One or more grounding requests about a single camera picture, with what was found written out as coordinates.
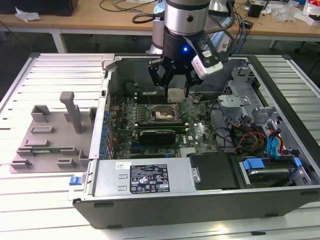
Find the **motherboard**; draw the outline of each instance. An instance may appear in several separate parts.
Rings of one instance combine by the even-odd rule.
[[[112,95],[103,126],[112,144],[101,142],[100,159],[179,158],[215,152],[219,147],[208,124],[209,110],[208,102],[199,96],[167,103],[151,96],[142,100]]]

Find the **power supply label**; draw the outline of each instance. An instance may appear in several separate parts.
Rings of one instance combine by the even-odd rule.
[[[167,164],[130,166],[130,192],[132,194],[170,192]]]

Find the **green circuit board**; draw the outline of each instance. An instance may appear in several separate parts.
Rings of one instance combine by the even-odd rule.
[[[206,101],[196,104],[190,96],[182,103],[138,104],[133,98],[111,99],[114,159],[178,158],[187,153],[218,151],[207,122]],[[174,131],[174,143],[144,145],[141,131]]]

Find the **floor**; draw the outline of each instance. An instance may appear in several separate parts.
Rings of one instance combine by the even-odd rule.
[[[0,99],[5,95],[15,77],[21,70],[29,53],[56,53],[54,41],[46,33],[19,33],[20,44],[12,34],[6,33],[7,42],[0,42]],[[87,34],[65,34],[65,43],[69,53],[145,53],[151,45],[150,36],[120,36]],[[248,40],[241,54],[290,55],[295,62],[308,73],[314,63],[320,59],[320,45],[308,42],[299,53],[295,49],[300,42],[279,41],[274,50],[269,49],[268,40]],[[320,86],[320,64],[310,74],[311,79]]]

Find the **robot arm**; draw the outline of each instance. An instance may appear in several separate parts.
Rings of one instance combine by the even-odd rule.
[[[174,75],[185,75],[187,97],[190,87],[201,84],[223,68],[220,55],[207,34],[229,28],[235,16],[232,11],[233,21],[229,26],[205,32],[210,3],[210,0],[165,0],[163,52],[160,59],[150,61],[148,66],[154,85],[164,87],[165,96]],[[160,66],[165,70],[162,77],[158,74]]]

